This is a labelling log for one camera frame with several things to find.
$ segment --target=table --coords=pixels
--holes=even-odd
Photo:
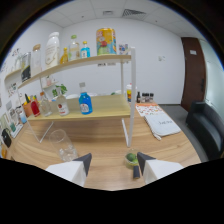
[[[129,130],[129,118],[125,118]],[[33,129],[40,135],[49,126],[46,121],[32,122]],[[121,119],[55,122],[40,144],[34,138],[28,125],[12,140],[7,158],[31,164],[41,169],[62,161],[55,153],[48,138],[52,131],[61,128],[72,140],[79,156],[92,153],[92,161],[85,182],[85,188],[101,190],[123,190],[139,188],[145,185],[143,177],[133,179],[133,171],[124,164],[127,148]],[[200,159],[185,134],[163,137],[158,141],[135,109],[133,139],[131,148],[139,149],[144,154],[182,166],[200,163]]]

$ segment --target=ceiling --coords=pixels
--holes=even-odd
[[[125,9],[139,11],[141,14],[123,17]],[[113,14],[103,15],[104,11],[112,11]],[[55,8],[40,19],[67,27],[87,20],[104,18],[137,19],[160,26],[180,37],[205,40],[181,15],[150,0],[75,0]]]

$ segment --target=red bottle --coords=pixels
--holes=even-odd
[[[31,99],[31,109],[33,111],[33,115],[34,115],[34,117],[37,117],[38,115],[40,115],[39,108],[37,106],[36,101],[33,100],[33,96],[32,95],[30,96],[30,99]]]

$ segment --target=cabinet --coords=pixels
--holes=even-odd
[[[19,89],[32,83],[35,80],[40,80],[41,85],[41,78],[51,75],[55,72],[64,71],[67,69],[72,69],[81,66],[93,65],[93,64],[101,64],[101,63],[120,63],[121,65],[121,92],[124,93],[124,74],[123,74],[123,64],[126,62],[131,62],[131,81],[132,81],[132,98],[131,104],[127,102],[125,99],[124,94],[120,95],[109,95],[109,96],[95,96],[92,97],[92,106],[93,112],[88,115],[83,115],[80,112],[78,99],[68,99],[68,106],[70,113],[66,116],[60,116],[58,113],[58,109],[55,102],[51,102],[51,108],[53,113],[48,116],[44,117],[39,115],[38,117],[34,117],[31,115],[28,118],[28,124],[35,135],[37,141],[40,143],[42,142],[43,138],[53,125],[54,121],[82,121],[82,120],[96,120],[96,119],[121,119],[123,124],[125,138],[127,146],[131,146],[132,140],[132,131],[133,131],[133,124],[134,124],[134,110],[135,110],[135,86],[136,86],[136,62],[135,62],[135,48],[131,47],[129,49],[131,55],[102,55],[102,56],[95,56],[90,58],[83,58],[77,59],[74,61],[67,62],[62,65],[57,65],[55,67],[49,68],[41,73],[35,75],[34,77],[26,80],[20,86],[18,86],[18,95]],[[129,135],[127,134],[126,126],[124,123],[124,118],[130,118],[130,125],[129,125]],[[37,137],[32,126],[30,125],[29,121],[51,121],[50,127],[46,130],[45,134],[41,139]]]

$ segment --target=small plant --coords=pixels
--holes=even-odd
[[[57,86],[56,85],[56,88],[57,87],[60,87],[61,88],[61,93],[62,93],[62,95],[64,95],[68,90],[67,90],[67,88],[66,88],[66,86],[64,86],[63,84],[61,84],[60,86]],[[57,93],[57,90],[56,89],[53,89],[52,90],[52,93],[53,93],[53,96],[54,97],[56,97],[56,96],[58,96],[58,93]]]

